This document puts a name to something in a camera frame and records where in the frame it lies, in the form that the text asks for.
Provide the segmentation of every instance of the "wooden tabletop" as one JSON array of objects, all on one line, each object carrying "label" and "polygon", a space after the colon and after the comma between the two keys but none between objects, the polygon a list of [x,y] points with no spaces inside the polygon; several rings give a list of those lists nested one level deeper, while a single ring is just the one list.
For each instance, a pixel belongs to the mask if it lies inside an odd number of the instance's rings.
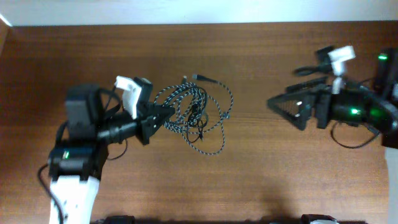
[{"label": "wooden tabletop", "polygon": [[[387,220],[388,178],[380,139],[357,150],[339,147],[329,130],[295,129],[266,106],[287,85],[319,77],[291,71],[316,64],[314,51],[352,45],[347,75],[373,77],[378,52],[398,47],[398,22],[314,22],[169,26],[13,27],[0,58],[0,222],[47,223],[50,199],[36,178],[66,119],[68,88],[117,75],[145,77],[155,94],[200,73],[227,84],[235,104],[224,122],[226,147],[204,156],[161,128],[142,146],[109,161],[92,220],[125,214],[161,220],[259,220],[331,215]],[[198,83],[228,109],[221,88]],[[211,118],[216,107],[209,105]],[[337,137],[359,144],[370,134],[343,127]],[[221,131],[198,147],[215,151]],[[123,145],[109,147],[111,156]]]}]

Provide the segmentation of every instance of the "braided cord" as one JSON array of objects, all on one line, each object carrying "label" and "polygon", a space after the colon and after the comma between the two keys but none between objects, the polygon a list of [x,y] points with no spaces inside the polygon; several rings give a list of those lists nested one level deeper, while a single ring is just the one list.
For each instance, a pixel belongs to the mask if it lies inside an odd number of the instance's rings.
[{"label": "braided cord", "polygon": [[[229,118],[229,114],[231,113],[233,104],[234,104],[234,97],[232,95],[231,90],[224,84],[219,81],[213,80],[212,83],[219,84],[222,86],[225,90],[228,91],[230,97],[231,97],[231,104],[229,106],[228,111],[222,112],[220,104],[217,102],[216,99],[214,99],[212,96],[208,95],[206,90],[202,87],[197,86],[196,83],[188,82],[188,83],[183,83],[181,85],[172,85],[164,88],[161,90],[155,97],[155,102],[158,100],[159,96],[163,94],[167,90],[174,90],[163,102],[164,106],[176,106],[176,120],[171,121],[167,120],[164,123],[164,126],[174,132],[174,133],[180,133],[187,142],[189,146],[194,148],[194,150],[208,156],[214,156],[219,154],[225,147],[225,134],[224,134],[224,125],[223,121],[224,119]],[[188,108],[181,113],[181,102],[182,100],[187,97],[187,96],[192,96],[192,100],[190,104],[188,105]],[[218,113],[220,116],[220,120],[214,124],[212,127],[205,129],[209,116],[205,111],[206,105],[208,100],[211,100],[215,103],[218,109]],[[223,144],[221,148],[216,151],[216,152],[205,152],[200,149],[198,149],[196,146],[193,145],[193,143],[200,139],[203,139],[203,133],[210,132],[211,130],[215,129],[216,127],[221,126],[221,133],[223,135]],[[199,135],[196,140],[190,141],[189,140],[189,134],[197,134]]]}]

